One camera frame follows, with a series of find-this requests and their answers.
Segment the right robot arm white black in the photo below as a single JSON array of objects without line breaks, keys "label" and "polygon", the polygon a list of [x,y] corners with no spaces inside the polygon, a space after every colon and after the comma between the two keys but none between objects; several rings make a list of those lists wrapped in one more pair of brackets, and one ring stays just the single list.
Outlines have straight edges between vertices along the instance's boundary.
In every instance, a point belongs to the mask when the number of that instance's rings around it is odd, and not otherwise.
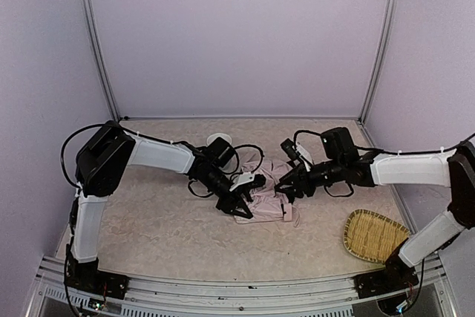
[{"label": "right robot arm white black", "polygon": [[428,255],[474,227],[474,145],[470,140],[437,151],[389,152],[366,148],[366,153],[361,154],[361,148],[345,127],[332,128],[319,137],[327,160],[318,164],[304,156],[296,139],[281,143],[293,167],[278,181],[275,191],[290,201],[311,197],[318,187],[328,189],[340,182],[349,187],[426,184],[451,190],[447,209],[400,243],[386,260],[384,272],[389,283],[409,281],[415,266]]}]

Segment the pink and black folding umbrella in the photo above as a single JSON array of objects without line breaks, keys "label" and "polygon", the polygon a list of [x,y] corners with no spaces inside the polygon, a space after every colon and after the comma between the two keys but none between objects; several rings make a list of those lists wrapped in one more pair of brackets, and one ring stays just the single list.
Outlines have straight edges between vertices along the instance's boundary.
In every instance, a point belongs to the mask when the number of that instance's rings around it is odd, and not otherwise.
[{"label": "pink and black folding umbrella", "polygon": [[268,223],[274,221],[293,222],[294,227],[300,225],[301,215],[298,208],[294,208],[287,196],[276,192],[274,186],[287,174],[291,166],[274,158],[264,158],[259,166],[256,154],[246,154],[240,170],[243,173],[262,174],[266,182],[262,187],[251,190],[252,202],[247,203],[253,217],[250,219],[235,216],[237,224]]}]

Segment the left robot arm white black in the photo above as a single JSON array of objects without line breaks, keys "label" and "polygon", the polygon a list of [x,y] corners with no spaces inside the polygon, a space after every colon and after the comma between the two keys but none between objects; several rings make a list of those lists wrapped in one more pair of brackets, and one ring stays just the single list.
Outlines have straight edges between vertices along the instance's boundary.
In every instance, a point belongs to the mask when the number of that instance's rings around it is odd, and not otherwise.
[{"label": "left robot arm white black", "polygon": [[249,189],[231,181],[222,170],[237,156],[223,138],[218,137],[208,146],[195,147],[186,141],[172,142],[139,134],[113,120],[93,128],[95,134],[76,155],[76,179],[71,183],[76,191],[69,218],[68,278],[85,282],[99,275],[97,248],[103,211],[128,166],[184,174],[217,197],[218,210],[252,218],[247,206],[251,200]]}]

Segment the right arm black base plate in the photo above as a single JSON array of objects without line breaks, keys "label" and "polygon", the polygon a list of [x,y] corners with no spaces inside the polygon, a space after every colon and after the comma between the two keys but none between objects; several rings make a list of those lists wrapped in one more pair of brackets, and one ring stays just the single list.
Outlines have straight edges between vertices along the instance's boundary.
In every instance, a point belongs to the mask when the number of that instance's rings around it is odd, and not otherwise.
[{"label": "right arm black base plate", "polygon": [[358,297],[369,298],[384,295],[408,288],[410,285],[416,286],[419,278],[416,273],[409,272],[403,278],[390,277],[386,270],[376,270],[359,274],[354,278]]}]

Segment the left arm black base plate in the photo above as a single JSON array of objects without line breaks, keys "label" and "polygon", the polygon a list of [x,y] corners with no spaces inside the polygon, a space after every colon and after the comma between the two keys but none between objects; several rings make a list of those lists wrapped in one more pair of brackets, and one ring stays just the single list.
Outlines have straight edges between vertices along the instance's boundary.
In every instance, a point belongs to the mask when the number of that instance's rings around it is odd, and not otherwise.
[{"label": "left arm black base plate", "polygon": [[100,295],[106,298],[123,300],[128,290],[129,277],[112,272],[97,270],[92,275],[84,277],[66,275],[66,284],[78,291]]}]

